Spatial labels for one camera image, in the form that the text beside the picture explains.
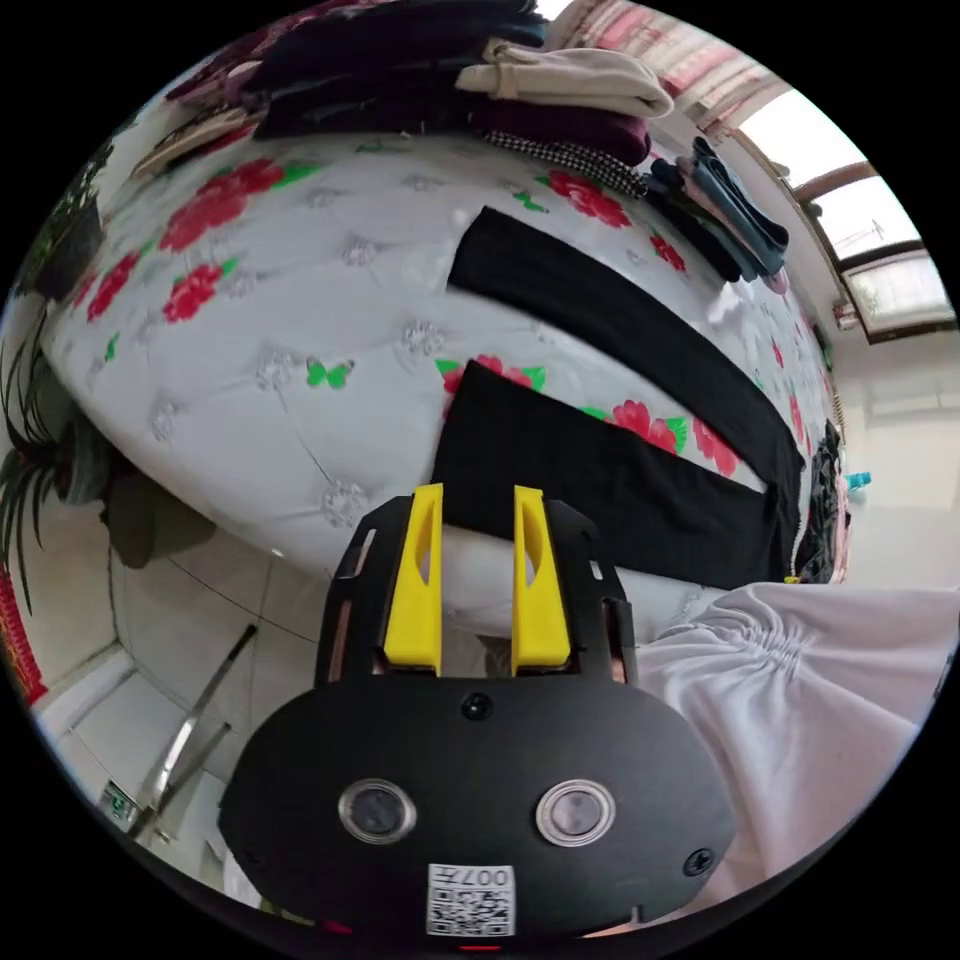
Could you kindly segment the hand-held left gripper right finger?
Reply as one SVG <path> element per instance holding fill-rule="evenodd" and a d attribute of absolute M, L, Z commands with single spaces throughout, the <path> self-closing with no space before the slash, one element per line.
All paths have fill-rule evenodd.
<path fill-rule="evenodd" d="M 550 526 L 540 490 L 514 488 L 512 670 L 565 667 L 570 638 Z"/>

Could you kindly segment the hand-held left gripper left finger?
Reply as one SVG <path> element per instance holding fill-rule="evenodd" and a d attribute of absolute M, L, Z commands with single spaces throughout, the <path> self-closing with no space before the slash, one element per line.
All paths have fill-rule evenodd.
<path fill-rule="evenodd" d="M 443 486 L 415 489 L 383 642 L 392 668 L 442 670 Z"/>

